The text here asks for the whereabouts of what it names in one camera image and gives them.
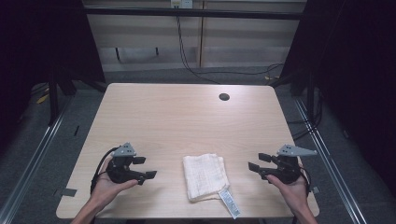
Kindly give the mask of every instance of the folded towel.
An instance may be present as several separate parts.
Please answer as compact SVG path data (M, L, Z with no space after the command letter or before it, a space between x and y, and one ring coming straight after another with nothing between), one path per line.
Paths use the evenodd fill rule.
M219 192L230 187L224 159L216 154L183 158L187 194L191 202L220 199Z

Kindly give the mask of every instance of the small black hole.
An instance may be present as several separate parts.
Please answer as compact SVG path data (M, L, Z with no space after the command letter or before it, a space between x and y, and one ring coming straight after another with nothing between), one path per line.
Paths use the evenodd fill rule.
M222 94L219 95L219 98L222 101L228 101L228 100L230 100L230 95L227 94L227 93L222 93Z

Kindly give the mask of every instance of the black curtain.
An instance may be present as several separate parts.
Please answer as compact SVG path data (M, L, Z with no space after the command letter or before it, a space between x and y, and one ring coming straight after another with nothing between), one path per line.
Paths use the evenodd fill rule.
M69 79L105 82L105 78L87 16L60 9L82 7L81 1L5 0L0 6L0 136L4 142L27 106L32 87L48 82L50 72Z
M396 196L396 4L308 1L281 77L300 94L309 74L363 157Z

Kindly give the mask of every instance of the human hand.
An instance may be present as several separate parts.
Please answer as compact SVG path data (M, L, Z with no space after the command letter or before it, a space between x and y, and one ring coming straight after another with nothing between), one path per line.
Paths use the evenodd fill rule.
M106 173L106 168L110 160L111 158L105 160L102 170L99 173L101 175L97 179L96 186L90 198L90 201L94 201L101 208L100 210L111 203L121 191L137 185L137 180L129 180L121 184L111 181Z
M90 199L84 204L72 223L90 223L95 215L110 204L121 191L137 185L137 180L129 180L122 184L111 181L106 173L110 160L110 158L105 160Z
M279 189L291 212L297 216L301 223L317 223L308 206L306 183L302 176L288 185L274 175L268 175L267 179Z

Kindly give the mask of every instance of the aluminum rail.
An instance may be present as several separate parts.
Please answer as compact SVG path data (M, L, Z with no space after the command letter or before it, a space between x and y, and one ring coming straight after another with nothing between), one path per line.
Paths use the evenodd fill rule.
M29 189L33 178L41 164L44 160L44 157L50 147L50 143L52 142L53 137L58 132L59 127L64 119L64 112L70 106L72 101L72 97L68 97L66 99L63 110L61 111L58 118L53 122L51 126L46 130L43 138L41 139L38 147L35 150L35 154L32 159L26 166L18 184L15 186L14 190L8 196L7 201L5 202L3 208L0 210L0 223L1 224L9 224L12 219L15 217L18 208L21 205L21 202Z
M297 109L300 112L301 117L304 120L308 120L307 111L305 105L301 99L297 99L295 101ZM332 155L330 154L329 149L326 147L322 137L320 136L318 129L314 128L311 123L308 121L305 123L307 130L310 130L310 135L312 140L314 141L317 149L318 154L322 158L324 165L329 172L329 175L334 183L335 187L337 188L338 193L340 194L341 200L343 201L346 210L348 211L353 223L355 224L366 224L367 221L364 218L364 215L359 207L358 202L356 201L355 197L353 196L352 192L350 191L349 187L347 186L346 181L341 176L340 171L338 170L335 161L332 159Z
M124 15L124 16L170 16L170 17L208 17L208 18L239 18L300 21L325 20L330 18L323 14L306 14L303 12L270 12L215 10L194 8L162 8L162 7L30 7L34 11L58 11L67 13L83 13L91 15Z

